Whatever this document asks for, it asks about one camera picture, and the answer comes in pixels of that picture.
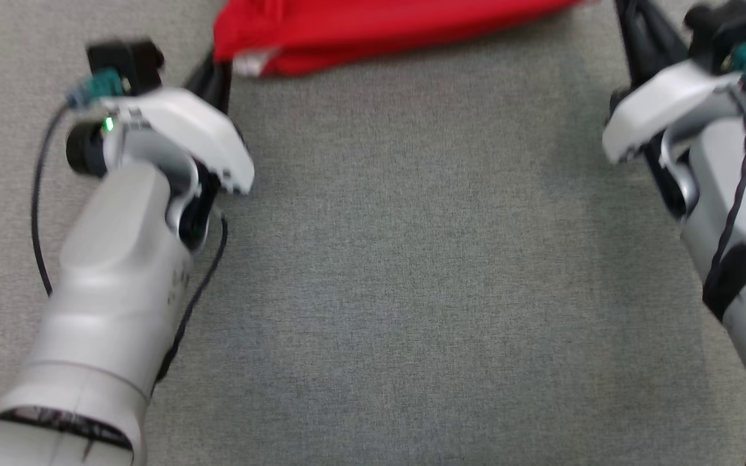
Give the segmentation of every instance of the red cloth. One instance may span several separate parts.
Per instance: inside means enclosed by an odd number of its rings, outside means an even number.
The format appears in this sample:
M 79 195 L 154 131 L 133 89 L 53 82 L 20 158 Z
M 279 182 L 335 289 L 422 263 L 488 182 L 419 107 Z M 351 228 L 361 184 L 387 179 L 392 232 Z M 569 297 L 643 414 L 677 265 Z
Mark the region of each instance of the red cloth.
M 361 58 L 473 38 L 582 0 L 230 0 L 216 61 L 240 74 L 307 74 Z

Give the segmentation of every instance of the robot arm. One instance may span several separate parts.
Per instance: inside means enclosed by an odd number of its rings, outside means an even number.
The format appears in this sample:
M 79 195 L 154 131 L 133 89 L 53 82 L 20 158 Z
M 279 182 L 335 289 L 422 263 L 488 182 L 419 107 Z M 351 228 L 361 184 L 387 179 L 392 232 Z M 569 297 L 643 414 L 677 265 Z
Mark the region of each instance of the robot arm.
M 146 463 L 145 412 L 175 347 L 211 203 L 220 188 L 246 194 L 254 178 L 224 102 L 154 87 L 102 100 L 109 116 L 71 131 L 71 167 L 103 181 L 0 400 L 0 465 Z
M 654 9 L 649 2 L 631 3 Z M 648 24 L 635 19 L 621 15 L 621 21 Z M 746 2 L 694 8 L 687 24 L 694 29 L 692 59 L 675 56 L 654 76 L 638 80 L 634 70 L 640 66 L 630 66 L 633 88 L 613 97 L 604 151 L 610 162 L 645 157 L 671 215 L 681 221 L 681 239 L 704 283 L 705 304 L 725 326 L 746 368 L 746 66 L 726 68 L 746 58 L 740 56 Z M 627 50 L 640 48 L 630 47 L 631 27 L 622 25 Z M 641 42 L 652 44 L 653 38 L 649 32 Z

